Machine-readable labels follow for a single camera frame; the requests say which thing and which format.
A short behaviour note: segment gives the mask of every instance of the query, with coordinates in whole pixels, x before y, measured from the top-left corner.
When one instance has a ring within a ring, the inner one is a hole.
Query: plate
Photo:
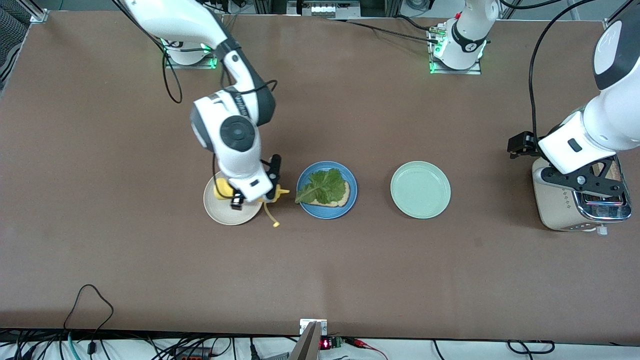
[[[411,161],[400,166],[391,178],[391,197],[410,217],[433,218],[449,205],[451,185],[434,164]]]
[[[340,172],[342,178],[347,183],[349,183],[349,200],[347,200],[347,203],[344,206],[337,206],[336,208],[310,205],[305,204],[304,202],[300,203],[300,205],[302,205],[302,208],[307,213],[314,217],[325,220],[341,217],[353,207],[353,204],[355,204],[356,198],[358,197],[358,183],[356,182],[356,178],[355,176],[353,176],[351,171],[349,171],[349,169],[343,164],[336,163],[335,161],[320,161],[306,168],[305,171],[303,171],[300,175],[300,178],[298,178],[298,185],[296,185],[297,191],[300,191],[302,186],[309,184],[309,175],[320,170],[327,171],[333,168],[337,169]]]
[[[216,178],[218,177],[225,176],[222,172],[217,172]],[[213,177],[211,177],[207,186],[204,188],[203,195],[204,208],[213,220],[223,225],[240,225],[253,219],[258,211],[260,211],[262,203],[257,201],[245,202],[242,210],[233,210],[228,199],[219,200],[216,198],[213,193],[214,187]]]

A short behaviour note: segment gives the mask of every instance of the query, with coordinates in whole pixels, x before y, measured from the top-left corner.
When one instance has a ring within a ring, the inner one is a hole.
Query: black cable
[[[151,344],[151,346],[154,347],[154,350],[156,351],[156,355],[159,355],[158,347],[156,346],[156,343],[154,342],[154,340],[151,338],[151,336],[149,336],[149,334],[147,334],[147,338],[149,339],[148,342]]]
[[[538,3],[538,4],[531,4],[531,5],[513,5],[511,3],[509,3],[506,0],[499,0],[501,4],[503,4],[504,6],[510,8],[510,9],[515,9],[515,10],[528,10],[528,9],[535,9],[535,8],[541,8],[542,6],[546,6],[546,5],[551,5],[551,4],[555,4],[555,3],[559,3],[560,1],[564,1],[564,0],[548,0],[548,1],[544,1],[542,3]]]
[[[98,288],[96,288],[95,285],[93,285],[93,284],[84,284],[84,285],[82,285],[80,290],[78,290],[78,294],[76,295],[76,301],[74,301],[74,305],[71,308],[71,311],[69,311],[69,314],[67,315],[67,317],[65,319],[65,322],[62,323],[62,327],[63,327],[63,329],[68,330],[67,329],[67,322],[69,321],[69,318],[71,317],[71,315],[73,315],[74,311],[76,310],[76,306],[78,305],[78,300],[80,300],[80,294],[82,294],[82,291],[87,287],[92,288],[95,291],[95,293],[98,295],[98,297],[105,304],[107,304],[107,306],[109,306],[109,308],[111,310],[111,312],[109,313],[109,316],[107,316],[107,318],[100,324],[100,326],[98,326],[93,331],[93,334],[91,335],[91,342],[93,342],[93,339],[94,339],[96,333],[98,333],[98,331],[102,328],[102,326],[104,326],[104,324],[106,324],[109,321],[109,319],[111,319],[111,317],[113,316],[113,312],[114,312],[113,305],[111,305],[109,300],[105,299],[104,296],[102,296],[102,294],[100,293],[100,290],[98,290]]]
[[[411,18],[409,18],[407,16],[404,16],[402,14],[398,14],[395,17],[397,17],[398,19],[407,20],[409,22],[409,24],[411,24],[414,28],[418,28],[418,29],[423,30],[423,31],[429,31],[429,26],[420,26],[415,21],[411,20]]]
[[[430,39],[430,38],[421,38],[421,37],[415,37],[415,36],[413,36],[413,35],[407,35],[407,34],[403,34],[403,33],[397,33],[397,32],[395,32],[395,31],[391,31],[391,30],[387,30],[387,29],[383,29],[383,28],[378,28],[377,26],[371,26],[371,25],[362,24],[362,23],[359,23],[359,22],[348,22],[348,21],[347,21],[347,24],[354,24],[354,25],[358,25],[358,26],[364,26],[365,28],[369,28],[369,29],[373,29],[373,30],[382,31],[382,32],[384,32],[384,33],[389,33],[389,34],[396,35],[396,36],[399,36],[399,37],[412,38],[412,39],[415,39],[415,40],[420,40],[420,41],[430,42],[430,43],[432,43],[432,44],[437,44],[437,43],[438,43],[438,41],[437,41],[437,40],[435,40],[435,39]]]
[[[62,330],[60,332],[60,336],[59,336],[59,342],[58,342],[58,350],[60,351],[60,360],[65,360],[65,355],[62,354],[62,341],[64,341],[65,339],[65,331]]]
[[[529,98],[531,100],[531,125],[533,127],[533,141],[534,141],[534,146],[535,146],[536,149],[538,148],[538,125],[537,125],[537,121],[536,121],[536,100],[535,100],[535,98],[533,96],[533,65],[534,65],[534,62],[536,60],[536,55],[538,53],[538,49],[540,48],[540,44],[542,43],[542,39],[545,37],[545,35],[547,34],[547,32],[549,31],[551,26],[556,21],[558,21],[558,19],[560,19],[564,14],[570,12],[574,8],[577,8],[578,6],[580,6],[582,4],[590,3],[592,1],[596,1],[596,0],[581,0],[581,1],[578,1],[577,3],[573,3],[570,6],[567,6],[567,8],[564,9],[563,11],[559,12],[553,19],[551,19],[551,21],[549,21],[549,23],[547,24],[545,29],[542,31],[542,34],[540,34],[540,37],[538,38],[538,41],[536,42],[536,46],[533,48],[533,53],[531,54],[531,62],[529,63]]]
[[[215,353],[213,352],[213,347],[214,347],[214,346],[216,346],[216,341],[218,341],[219,339],[221,339],[221,338],[216,338],[216,339],[213,341],[213,344],[211,344],[211,357],[218,357],[218,356],[220,356],[220,355],[224,354],[225,352],[227,352],[227,350],[229,350],[229,348],[231,347],[231,338],[229,338],[229,344],[227,345],[227,347],[226,347],[224,350],[222,350],[222,352],[221,352],[221,353],[219,353],[219,354],[215,354]]]
[[[438,353],[438,357],[440,358],[440,360],[444,360],[444,356],[442,356],[442,353],[440,352],[440,348],[438,348],[438,342],[435,340],[433,341],[433,346],[436,347],[436,352]]]
[[[236,356],[236,338],[231,338],[232,346],[234,347],[234,360],[238,360]]]
[[[213,9],[213,10],[217,10],[217,11],[219,11],[219,12],[223,12],[223,13],[231,14],[230,12],[228,12],[228,11],[226,11],[226,10],[224,10],[224,9],[217,8],[217,7],[215,7],[215,6],[213,6],[213,5],[210,5],[210,4],[207,4],[207,3],[201,3],[201,4],[202,4],[202,5],[204,5],[205,7],[210,8],[210,9]]]
[[[228,80],[229,80],[229,85],[227,85],[227,86],[225,86],[225,75],[228,77]],[[225,66],[224,61],[222,62],[222,73],[220,74],[220,88],[222,90],[230,93],[233,96],[250,94],[250,93],[256,92],[258,90],[262,90],[263,88],[266,88],[270,84],[273,84],[273,87],[271,88],[271,91],[273,91],[273,90],[275,90],[276,86],[278,86],[278,80],[276,80],[276,79],[269,80],[266,83],[263,83],[262,85],[258,86],[257,88],[253,88],[251,90],[246,90],[246,91],[229,90],[227,87],[231,86],[231,75],[229,74],[229,70],[227,69],[227,66]]]
[[[171,73],[173,74],[173,78],[175,79],[175,83],[178,85],[178,90],[180,92],[180,99],[176,100],[176,98],[173,96],[173,94],[171,93],[171,91],[169,90],[169,84],[167,82],[166,79],[166,64],[167,64],[167,60],[169,58],[169,54],[167,53],[166,48],[164,47],[164,45],[162,44],[162,42],[158,41],[156,38],[154,38],[150,33],[148,33],[146,30],[144,30],[140,24],[138,24],[138,22],[136,21],[136,19],[133,18],[133,16],[129,13],[129,11],[127,10],[127,8],[120,2],[120,0],[111,0],[111,2],[138,28],[140,29],[140,31],[142,31],[149,39],[151,39],[151,41],[153,41],[153,43],[157,46],[157,48],[162,52],[163,54],[163,59],[162,59],[162,71],[163,71],[163,79],[164,79],[164,88],[166,89],[167,94],[169,95],[169,97],[171,98],[171,100],[173,102],[175,102],[176,104],[180,104],[182,102],[182,87],[180,85],[180,80],[178,79],[178,75],[175,73],[175,69],[173,68],[173,64],[168,61],[169,64],[169,68],[171,69]]]
[[[18,360],[18,354],[22,355],[22,344],[20,343],[21,337],[22,330],[20,330],[20,332],[18,333],[18,337],[15,339],[15,352],[13,353],[13,360]]]
[[[49,347],[51,346],[54,340],[55,338],[51,338],[51,340],[49,340],[49,342],[47,343],[47,346],[44,347],[44,349],[42,350],[42,353],[40,353],[40,355],[36,358],[36,360],[44,359],[44,356],[47,353],[47,350],[49,349]]]
[[[169,65],[169,68],[171,69],[171,73],[173,74],[173,78],[175,78],[175,84],[178,85],[178,93],[180,93],[180,99],[176,100],[173,97],[173,94],[171,93],[171,90],[169,90],[169,84],[166,80],[166,66]],[[178,75],[175,73],[175,69],[173,68],[173,64],[171,64],[171,61],[169,61],[169,54],[167,53],[166,50],[163,51],[162,53],[162,77],[164,80],[164,88],[166,89],[166,93],[169,95],[169,97],[171,98],[171,100],[173,102],[175,102],[176,104],[180,104],[182,102],[182,85],[180,85],[180,81],[178,80]]]
[[[511,346],[511,343],[520,344],[520,346],[524,349],[524,351],[514,349]],[[507,340],[507,347],[509,347],[509,350],[511,350],[512,352],[514,352],[516,354],[528,355],[529,356],[529,360],[533,360],[533,355],[546,355],[546,354],[549,354],[549,353],[553,352],[556,349],[556,343],[554,343],[553,341],[540,341],[540,343],[542,343],[542,344],[551,344],[551,348],[548,349],[548,350],[542,350],[542,351],[531,351],[531,350],[529,350],[527,345],[525,345],[525,343],[520,341],[520,340]]]

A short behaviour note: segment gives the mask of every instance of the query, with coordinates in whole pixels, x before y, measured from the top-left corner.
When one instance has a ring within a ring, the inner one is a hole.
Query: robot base
[[[480,69],[480,57],[482,57],[482,49],[478,50],[478,54],[473,53],[474,57],[476,57],[476,62],[467,69],[454,69],[448,67],[439,58],[439,56],[441,56],[444,52],[444,47],[447,46],[447,43],[451,41],[448,40],[446,36],[447,33],[451,32],[451,22],[454,22],[454,19],[450,19],[447,22],[438,24],[437,30],[439,30],[439,32],[437,33],[432,33],[431,31],[426,32],[428,38],[439,41],[438,44],[428,44],[429,72],[431,74],[481,75],[482,72]]]

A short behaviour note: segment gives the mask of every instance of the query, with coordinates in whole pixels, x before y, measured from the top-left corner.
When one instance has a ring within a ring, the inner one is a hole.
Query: beige plate
[[[216,178],[218,177],[224,177],[224,175],[221,172],[217,172]],[[245,202],[242,210],[233,210],[229,204],[229,200],[218,200],[213,191],[214,181],[213,177],[211,177],[211,180],[209,180],[207,186],[204,188],[204,208],[213,220],[223,225],[244,224],[253,219],[258,211],[260,211],[262,203],[257,201]]]

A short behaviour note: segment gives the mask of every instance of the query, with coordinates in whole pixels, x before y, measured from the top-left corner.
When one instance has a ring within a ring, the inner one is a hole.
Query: lettuce leaf
[[[337,169],[320,170],[309,175],[310,183],[302,186],[296,194],[296,203],[307,204],[318,200],[321,204],[340,201],[347,191],[344,179]]]

